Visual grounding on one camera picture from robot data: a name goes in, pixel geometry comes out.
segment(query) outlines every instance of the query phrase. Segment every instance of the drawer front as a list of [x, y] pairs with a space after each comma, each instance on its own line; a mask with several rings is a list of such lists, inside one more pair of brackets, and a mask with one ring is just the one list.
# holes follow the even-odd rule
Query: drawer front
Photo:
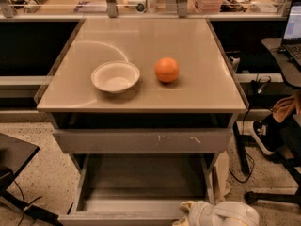
[[100, 215], [93, 214], [77, 214], [77, 215], [62, 215], [58, 220], [64, 226], [170, 226], [173, 221], [183, 217], [183, 215], [170, 219], [168, 215], [162, 216], [149, 214], [147, 218], [142, 219], [141, 213], [138, 214], [108, 214]]
[[230, 128], [54, 130], [64, 153], [217, 153], [224, 152]]

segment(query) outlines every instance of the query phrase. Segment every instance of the sneaker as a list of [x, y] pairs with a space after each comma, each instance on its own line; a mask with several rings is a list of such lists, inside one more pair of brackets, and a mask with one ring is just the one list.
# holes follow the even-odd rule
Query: sneaker
[[273, 133], [272, 128], [267, 123], [258, 121], [253, 121], [250, 127], [251, 135], [266, 155], [272, 155], [279, 146], [283, 145], [279, 132]]

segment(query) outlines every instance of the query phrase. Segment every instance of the bowl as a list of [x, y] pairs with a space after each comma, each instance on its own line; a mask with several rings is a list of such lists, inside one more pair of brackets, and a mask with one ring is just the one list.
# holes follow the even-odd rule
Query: bowl
[[132, 87], [139, 77], [140, 71], [134, 64], [112, 61], [97, 67], [91, 75], [91, 80], [97, 89], [118, 94]]

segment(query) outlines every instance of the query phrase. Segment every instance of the open drawer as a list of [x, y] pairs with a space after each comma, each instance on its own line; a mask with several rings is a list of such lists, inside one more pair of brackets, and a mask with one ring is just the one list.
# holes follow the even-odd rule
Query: open drawer
[[87, 155], [64, 225], [171, 225], [205, 195], [199, 155]]

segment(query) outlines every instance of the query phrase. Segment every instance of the drawer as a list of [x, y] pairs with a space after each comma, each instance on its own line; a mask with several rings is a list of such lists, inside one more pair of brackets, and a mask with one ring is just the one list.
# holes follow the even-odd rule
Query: drawer
[[87, 155], [64, 225], [168, 225], [180, 203], [204, 199], [199, 155]]
[[230, 128], [57, 129], [64, 153], [218, 153], [230, 142]]

